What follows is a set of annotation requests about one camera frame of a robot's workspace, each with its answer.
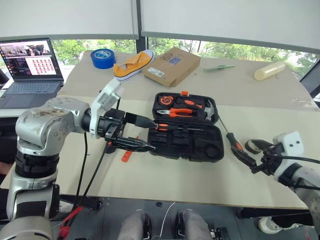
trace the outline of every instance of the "orange handled pliers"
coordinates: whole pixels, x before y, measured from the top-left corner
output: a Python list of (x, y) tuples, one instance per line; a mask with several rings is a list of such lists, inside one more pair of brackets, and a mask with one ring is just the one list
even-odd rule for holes
[(170, 110), (158, 110), (156, 111), (158, 114), (168, 114), (170, 118), (175, 117), (185, 117), (190, 118), (190, 115), (180, 115), (178, 113), (192, 114), (193, 111), (187, 108), (170, 108)]

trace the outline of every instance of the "tool case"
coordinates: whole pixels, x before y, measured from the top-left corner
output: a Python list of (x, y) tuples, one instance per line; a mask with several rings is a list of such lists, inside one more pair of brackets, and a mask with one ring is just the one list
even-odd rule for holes
[[(213, 163), (224, 157), (221, 131), (215, 126), (218, 110), (211, 97), (186, 91), (160, 92), (155, 96), (152, 114), (158, 124), (148, 132), (148, 143), (155, 147), (152, 155)], [(161, 127), (166, 125), (174, 129)]]

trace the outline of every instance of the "laptop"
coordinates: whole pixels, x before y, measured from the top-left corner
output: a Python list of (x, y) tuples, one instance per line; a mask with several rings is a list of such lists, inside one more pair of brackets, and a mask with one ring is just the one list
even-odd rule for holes
[(49, 38), (0, 41), (0, 54), (14, 81), (0, 97), (0, 109), (42, 106), (64, 83)]

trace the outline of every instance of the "white table surface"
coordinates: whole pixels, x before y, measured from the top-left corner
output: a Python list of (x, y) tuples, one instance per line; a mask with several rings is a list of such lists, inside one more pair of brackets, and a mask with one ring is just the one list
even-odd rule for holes
[[(92, 102), (93, 97), (76, 97)], [(123, 99), (120, 109), (152, 117), (152, 101)], [(320, 159), (320, 113), (262, 107), (219, 105), (218, 112), (226, 126), (244, 145), (252, 138), (272, 141), (284, 132), (298, 130), (305, 146), (305, 156)], [(223, 129), (220, 122), (216, 125)], [(90, 196), (209, 203), (230, 206), (306, 208), (289, 188), (264, 173), (252, 174), (230, 151), (223, 130), (224, 158), (216, 163), (169, 159), (148, 152), (134, 152), (127, 163), (121, 161), (124, 150), (105, 155), (88, 194)], [(127, 124), (125, 137), (147, 140), (147, 129)], [(88, 138), (88, 157), (81, 193), (84, 192), (104, 148), (103, 139)], [(71, 133), (60, 153), (57, 183), (61, 194), (75, 194), (84, 155), (81, 134)], [(316, 170), (320, 166), (306, 163)], [(2, 188), (9, 187), (9, 176)]]
[[(111, 69), (94, 68), (86, 51), (83, 59), (70, 73), (59, 95), (76, 96), (91, 103), (98, 91), (112, 78)], [(130, 54), (117, 54), (118, 62)], [(203, 68), (221, 64), (236, 67), (213, 73)], [(305, 146), (305, 156), (320, 159), (318, 139), (320, 113), (305, 88), (289, 69), (264, 81), (253, 79), (253, 73), (268, 63), (227, 59), (202, 59), (200, 66), (177, 87), (165, 87), (142, 74), (123, 84), (126, 89), (120, 109), (152, 118), (152, 105), (158, 92), (187, 90), (191, 94), (215, 99), (218, 112), (228, 129), (244, 144), (252, 138), (272, 141), (284, 132), (298, 130)], [(128, 124), (124, 135), (147, 140), (148, 130)], [(104, 157), (90, 196), (210, 203), (232, 206), (306, 208), (287, 187), (263, 173), (253, 175), (239, 162), (223, 137), (225, 154), (217, 163), (173, 160), (150, 153), (134, 152), (129, 162), (121, 158), (118, 149)], [(83, 136), (71, 133), (60, 153), (57, 183), (62, 194), (75, 194), (84, 154)], [(88, 138), (87, 165), (81, 192), (83, 193), (104, 147), (103, 139)], [(9, 187), (9, 175), (2, 188)]]
[[(59, 94), (95, 97), (114, 77), (112, 68), (95, 68), (90, 53), (84, 53)], [(130, 53), (117, 53), (117, 63), (121, 64), (132, 56)], [(123, 84), (125, 92), (122, 98), (153, 101), (160, 92), (189, 91), (190, 94), (212, 97), (217, 105), (319, 111), (308, 91), (288, 67), (266, 80), (255, 80), (254, 72), (268, 64), (270, 62), (202, 58), (200, 66), (178, 86), (163, 86), (140, 73)], [(235, 67), (211, 73), (203, 71), (219, 65)]]

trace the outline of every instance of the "window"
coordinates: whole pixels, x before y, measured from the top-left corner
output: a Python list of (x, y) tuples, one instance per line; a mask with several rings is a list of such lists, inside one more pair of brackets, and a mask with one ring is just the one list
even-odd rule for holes
[(64, 81), (87, 50), (111, 49), (114, 52), (136, 53), (136, 41), (129, 39), (66, 39), (51, 42)]
[(161, 55), (172, 47), (177, 47), (204, 58), (265, 62), (283, 60), (297, 79), (303, 77), (320, 58), (319, 54), (308, 52), (210, 41), (149, 37), (148, 43), (149, 49), (156, 55)]

